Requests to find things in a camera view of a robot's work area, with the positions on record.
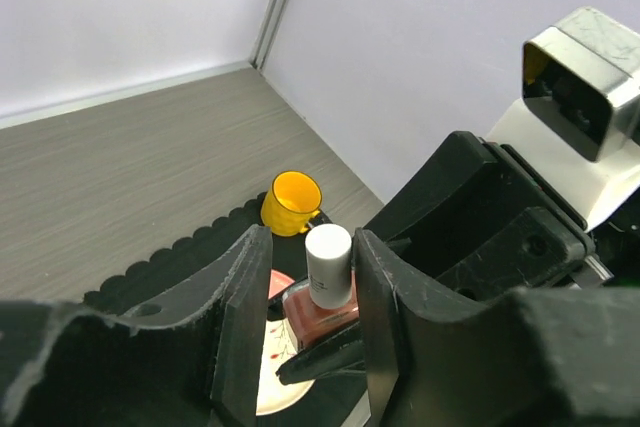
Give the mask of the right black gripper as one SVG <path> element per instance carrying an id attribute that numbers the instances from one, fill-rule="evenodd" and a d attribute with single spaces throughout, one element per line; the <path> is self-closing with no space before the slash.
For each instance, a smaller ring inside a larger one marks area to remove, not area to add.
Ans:
<path id="1" fill-rule="evenodd" d="M 595 252 L 585 224 L 496 143 L 448 135 L 364 226 L 404 257 L 446 257 L 437 279 L 473 297 L 548 286 Z"/>

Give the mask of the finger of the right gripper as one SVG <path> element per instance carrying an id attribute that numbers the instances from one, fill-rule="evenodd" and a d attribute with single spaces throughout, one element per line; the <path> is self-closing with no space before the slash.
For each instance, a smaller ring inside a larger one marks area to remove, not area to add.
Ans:
<path id="1" fill-rule="evenodd" d="M 290 385 L 364 373 L 364 341 L 360 322 L 354 321 L 303 348 L 278 368 L 276 376 L 283 385 Z"/>

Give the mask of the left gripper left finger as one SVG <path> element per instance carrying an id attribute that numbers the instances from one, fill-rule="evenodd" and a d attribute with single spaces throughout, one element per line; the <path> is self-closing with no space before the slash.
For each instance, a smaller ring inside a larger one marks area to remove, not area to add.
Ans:
<path id="1" fill-rule="evenodd" d="M 1 305 L 5 426 L 251 426 L 272 261 L 267 228 L 131 308 Z"/>

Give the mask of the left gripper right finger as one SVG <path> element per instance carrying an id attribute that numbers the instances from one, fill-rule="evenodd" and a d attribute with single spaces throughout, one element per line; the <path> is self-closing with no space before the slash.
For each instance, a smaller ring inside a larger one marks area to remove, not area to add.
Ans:
<path id="1" fill-rule="evenodd" d="M 639 293 L 515 288 L 472 301 L 357 230 L 374 426 L 635 426 Z"/>

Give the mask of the nail polish bottle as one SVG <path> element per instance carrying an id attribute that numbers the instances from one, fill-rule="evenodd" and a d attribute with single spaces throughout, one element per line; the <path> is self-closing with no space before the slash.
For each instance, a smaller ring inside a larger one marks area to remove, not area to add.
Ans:
<path id="1" fill-rule="evenodd" d="M 311 299 L 307 280 L 287 289 L 281 300 L 290 337 L 298 351 L 312 346 L 359 317 L 355 281 L 352 281 L 349 300 L 337 309 L 318 307 Z"/>

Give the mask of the white nail polish cap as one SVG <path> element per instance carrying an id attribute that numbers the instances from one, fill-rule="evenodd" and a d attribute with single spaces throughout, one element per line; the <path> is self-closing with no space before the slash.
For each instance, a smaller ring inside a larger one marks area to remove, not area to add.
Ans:
<path id="1" fill-rule="evenodd" d="M 313 227 L 305 238 L 309 290 L 312 301 L 326 310 L 339 309 L 351 299 L 349 232 L 337 224 Z"/>

